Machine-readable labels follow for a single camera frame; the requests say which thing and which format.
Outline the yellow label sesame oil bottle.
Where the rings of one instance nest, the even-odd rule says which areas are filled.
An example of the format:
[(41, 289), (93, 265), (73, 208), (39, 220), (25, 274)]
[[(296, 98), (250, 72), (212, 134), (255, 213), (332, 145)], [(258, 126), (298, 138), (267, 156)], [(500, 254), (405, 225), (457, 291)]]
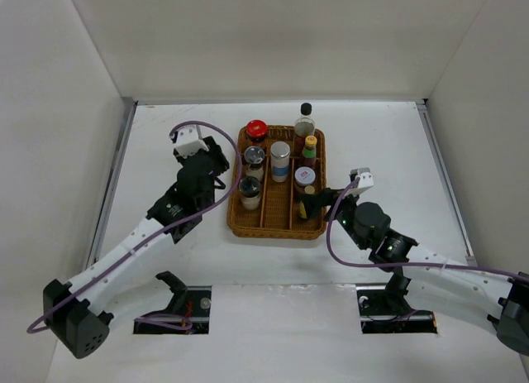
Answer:
[(298, 214), (301, 219), (309, 220), (312, 218), (312, 215), (315, 210), (313, 196), (315, 195), (316, 190), (312, 185), (305, 186), (299, 192), (299, 209)]

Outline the red lid chili sauce jar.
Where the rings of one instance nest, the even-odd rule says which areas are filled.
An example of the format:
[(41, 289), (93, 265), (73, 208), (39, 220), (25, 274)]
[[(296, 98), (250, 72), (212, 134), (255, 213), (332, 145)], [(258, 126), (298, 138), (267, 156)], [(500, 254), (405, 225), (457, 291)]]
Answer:
[(252, 146), (263, 146), (268, 136), (268, 125), (262, 120), (251, 120), (246, 124), (245, 133)]

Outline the green label chili sauce bottle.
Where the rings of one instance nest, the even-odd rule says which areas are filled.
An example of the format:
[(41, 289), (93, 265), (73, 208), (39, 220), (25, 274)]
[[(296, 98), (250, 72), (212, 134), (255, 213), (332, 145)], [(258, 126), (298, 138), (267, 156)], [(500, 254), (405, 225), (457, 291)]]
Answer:
[(313, 169), (317, 162), (317, 138), (314, 135), (305, 137), (304, 146), (299, 156), (299, 166)]

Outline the clear salt grinder black top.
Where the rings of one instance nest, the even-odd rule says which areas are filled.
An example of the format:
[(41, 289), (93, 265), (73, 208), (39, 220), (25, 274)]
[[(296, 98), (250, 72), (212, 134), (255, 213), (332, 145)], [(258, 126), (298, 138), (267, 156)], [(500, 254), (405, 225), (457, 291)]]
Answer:
[(261, 182), (264, 178), (265, 151), (259, 146), (249, 146), (244, 152), (245, 175)]

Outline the silver lid white pepper jar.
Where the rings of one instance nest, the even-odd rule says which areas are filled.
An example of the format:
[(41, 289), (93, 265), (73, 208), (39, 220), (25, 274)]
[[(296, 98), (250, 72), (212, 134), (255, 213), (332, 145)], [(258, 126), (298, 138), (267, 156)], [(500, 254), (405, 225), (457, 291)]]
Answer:
[(272, 179), (277, 183), (284, 182), (289, 173), (290, 146), (285, 141), (276, 141), (270, 147), (270, 164)]

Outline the white lid red label jar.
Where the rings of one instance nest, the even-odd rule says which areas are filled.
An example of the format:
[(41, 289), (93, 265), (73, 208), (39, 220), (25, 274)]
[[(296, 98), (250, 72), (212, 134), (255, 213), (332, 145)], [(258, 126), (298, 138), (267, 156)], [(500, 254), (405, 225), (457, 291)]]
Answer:
[(316, 173), (312, 168), (307, 166), (300, 166), (294, 171), (294, 190), (298, 194), (301, 194), (307, 186), (313, 185), (315, 180)]

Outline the tall dark soy sauce bottle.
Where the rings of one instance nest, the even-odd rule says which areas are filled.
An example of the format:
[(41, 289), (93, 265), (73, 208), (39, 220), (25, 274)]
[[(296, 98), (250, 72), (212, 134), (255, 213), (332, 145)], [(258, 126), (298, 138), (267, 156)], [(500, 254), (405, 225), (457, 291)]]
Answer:
[(312, 105), (303, 103), (300, 107), (300, 117), (294, 123), (293, 154), (299, 156), (305, 145), (305, 138), (315, 132), (315, 122), (312, 119)]

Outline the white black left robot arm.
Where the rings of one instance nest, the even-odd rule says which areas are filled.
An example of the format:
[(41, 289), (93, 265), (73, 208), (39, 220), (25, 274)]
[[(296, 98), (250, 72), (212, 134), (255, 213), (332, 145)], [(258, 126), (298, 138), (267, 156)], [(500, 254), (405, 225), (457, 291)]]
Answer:
[(162, 267), (162, 256), (217, 206), (220, 175), (230, 164), (212, 136), (173, 135), (177, 179), (131, 233), (100, 261), (43, 290), (44, 324), (77, 359), (94, 353), (122, 320), (145, 320), (185, 306), (187, 288)]

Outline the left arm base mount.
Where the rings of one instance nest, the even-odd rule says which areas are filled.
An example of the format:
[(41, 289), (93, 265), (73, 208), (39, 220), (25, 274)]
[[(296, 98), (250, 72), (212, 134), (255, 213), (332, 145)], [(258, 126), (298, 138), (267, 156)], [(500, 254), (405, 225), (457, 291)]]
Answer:
[(135, 321), (135, 335), (205, 335), (209, 334), (212, 307), (211, 286), (187, 286), (171, 272), (159, 273), (156, 284), (164, 283), (171, 293), (161, 309), (141, 316), (146, 322)]

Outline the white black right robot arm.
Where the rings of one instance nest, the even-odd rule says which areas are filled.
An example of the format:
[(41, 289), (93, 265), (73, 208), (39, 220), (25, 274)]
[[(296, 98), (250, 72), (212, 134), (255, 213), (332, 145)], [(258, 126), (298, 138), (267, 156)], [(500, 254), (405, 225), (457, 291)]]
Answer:
[(396, 314), (407, 308), (432, 311), (470, 323), (493, 334), (504, 346), (528, 353), (528, 276), (479, 269), (422, 248), (391, 227), (391, 218), (372, 202), (358, 201), (348, 189), (324, 189), (303, 195), (301, 210), (311, 218), (322, 208), (360, 250), (369, 251), (370, 268), (391, 275), (383, 294)]

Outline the clear glass shaker jar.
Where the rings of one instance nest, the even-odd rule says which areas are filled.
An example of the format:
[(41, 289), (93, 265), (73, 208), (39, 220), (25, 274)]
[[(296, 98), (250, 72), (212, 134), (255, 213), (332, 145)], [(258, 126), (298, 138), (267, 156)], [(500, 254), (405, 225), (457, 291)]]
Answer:
[(239, 182), (242, 206), (250, 211), (256, 210), (261, 201), (261, 183), (253, 176), (246, 176)]

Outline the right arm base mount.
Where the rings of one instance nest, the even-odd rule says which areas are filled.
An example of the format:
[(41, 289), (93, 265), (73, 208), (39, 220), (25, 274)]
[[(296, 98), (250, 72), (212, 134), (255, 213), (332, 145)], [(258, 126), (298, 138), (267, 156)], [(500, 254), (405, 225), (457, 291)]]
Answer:
[(386, 284), (355, 287), (364, 334), (437, 334), (433, 312), (413, 309), (404, 299), (409, 280), (393, 275)]

